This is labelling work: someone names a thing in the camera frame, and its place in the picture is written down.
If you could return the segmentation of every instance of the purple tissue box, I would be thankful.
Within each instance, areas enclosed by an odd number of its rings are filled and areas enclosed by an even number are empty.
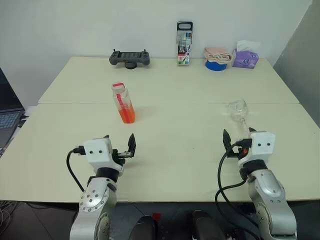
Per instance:
[[[258,54],[252,51],[233,51],[234,62],[232,67],[254,69],[259,60]]]

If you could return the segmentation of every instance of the black gamepad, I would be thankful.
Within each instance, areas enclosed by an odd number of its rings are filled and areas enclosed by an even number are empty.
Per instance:
[[[109,61],[112,65],[117,63],[124,63],[127,69],[135,69],[137,63],[149,65],[149,53],[144,50],[142,52],[120,52],[113,49],[112,55],[109,57]]]

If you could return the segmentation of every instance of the plastic bottle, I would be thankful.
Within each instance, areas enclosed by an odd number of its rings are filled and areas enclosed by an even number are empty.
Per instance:
[[[125,124],[132,124],[136,120],[136,113],[132,106],[128,89],[123,82],[112,85],[113,100],[118,108],[119,114]]]

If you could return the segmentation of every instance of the gray floor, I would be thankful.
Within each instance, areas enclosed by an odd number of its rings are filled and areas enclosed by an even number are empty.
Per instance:
[[[222,207],[243,226],[256,231],[242,217],[229,212],[228,206]],[[220,223],[222,228],[230,227],[220,217],[214,203],[119,203],[110,213],[111,239],[127,240],[141,216],[160,213],[158,239],[190,240],[190,229],[186,227],[186,222],[192,210],[204,210]],[[292,206],[292,210],[297,220],[298,239],[320,240],[320,201],[297,203]],[[73,211],[56,208],[34,209],[21,202],[0,240],[68,240],[73,216]]]

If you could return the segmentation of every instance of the white table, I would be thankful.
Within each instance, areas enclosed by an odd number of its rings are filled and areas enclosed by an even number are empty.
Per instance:
[[[233,141],[240,128],[225,104],[135,104],[137,121],[123,124],[114,104],[40,104],[0,159],[0,199],[78,202],[80,189],[66,166],[69,150],[110,135],[113,148],[127,150],[131,133],[136,155],[118,179],[119,201],[213,201],[224,153],[223,129]],[[320,198],[320,130],[300,104],[248,104],[247,123],[276,134],[268,167],[288,200]],[[82,185],[94,175],[85,156],[71,167]],[[241,181],[236,159],[222,167],[224,186]],[[227,191],[231,201],[249,201],[246,185]]]
[[[72,57],[39,103],[113,103],[114,82],[125,83],[133,104],[227,104],[239,98],[249,104],[299,103],[265,58],[254,69],[214,72],[196,58],[190,66],[151,59],[148,67],[129,70],[102,57]]]

